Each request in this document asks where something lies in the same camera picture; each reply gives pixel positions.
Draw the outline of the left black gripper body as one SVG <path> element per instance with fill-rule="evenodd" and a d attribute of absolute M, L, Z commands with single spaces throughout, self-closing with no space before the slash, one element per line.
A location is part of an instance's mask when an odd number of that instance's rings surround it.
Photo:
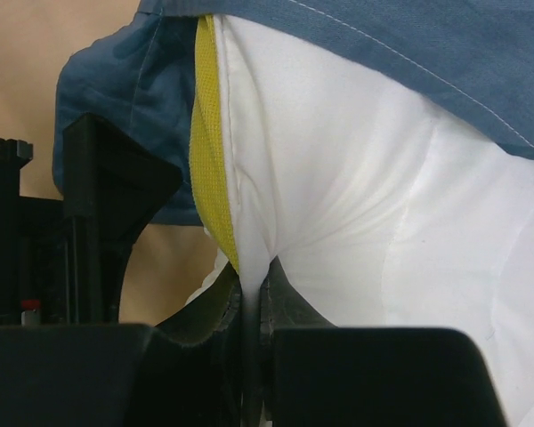
<path fill-rule="evenodd" d="M 70 242 L 62 203 L 20 193 L 33 146 L 0 138 L 0 326 L 70 322 Z"/>

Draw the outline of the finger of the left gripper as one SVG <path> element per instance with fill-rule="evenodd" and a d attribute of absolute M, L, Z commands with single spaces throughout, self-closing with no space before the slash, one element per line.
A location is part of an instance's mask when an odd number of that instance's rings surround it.
<path fill-rule="evenodd" d="M 116 323 L 133 246 L 182 172 L 93 113 L 66 127 L 62 142 L 64 213 L 85 222 L 88 306 L 94 322 Z"/>

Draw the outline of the blue lettered pillowcase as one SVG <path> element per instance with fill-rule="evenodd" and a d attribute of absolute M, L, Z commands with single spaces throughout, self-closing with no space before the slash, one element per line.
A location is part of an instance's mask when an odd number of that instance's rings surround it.
<path fill-rule="evenodd" d="M 181 168 L 158 223 L 534 227 L 534 1 L 143 1 L 61 71 L 56 184 L 85 112 Z"/>

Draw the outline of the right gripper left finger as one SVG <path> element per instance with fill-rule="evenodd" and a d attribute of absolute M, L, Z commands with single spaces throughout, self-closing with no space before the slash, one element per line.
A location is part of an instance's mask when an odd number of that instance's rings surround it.
<path fill-rule="evenodd" d="M 157 326 L 0 327 L 0 426 L 237 426 L 231 266 Z"/>

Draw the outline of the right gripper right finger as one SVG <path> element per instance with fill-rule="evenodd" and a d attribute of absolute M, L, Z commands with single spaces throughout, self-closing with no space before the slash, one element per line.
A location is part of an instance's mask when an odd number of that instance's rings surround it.
<path fill-rule="evenodd" d="M 261 286 L 264 414 L 274 426 L 503 426 L 473 341 L 447 328 L 339 327 L 279 261 Z"/>

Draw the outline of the white pillow yellow edge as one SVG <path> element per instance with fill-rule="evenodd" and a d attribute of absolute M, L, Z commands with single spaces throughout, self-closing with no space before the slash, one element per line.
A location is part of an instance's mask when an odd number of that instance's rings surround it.
<path fill-rule="evenodd" d="M 197 21 L 190 179 L 255 307 L 279 259 L 338 326 L 449 326 L 534 426 L 534 160 L 390 78 L 231 16 Z"/>

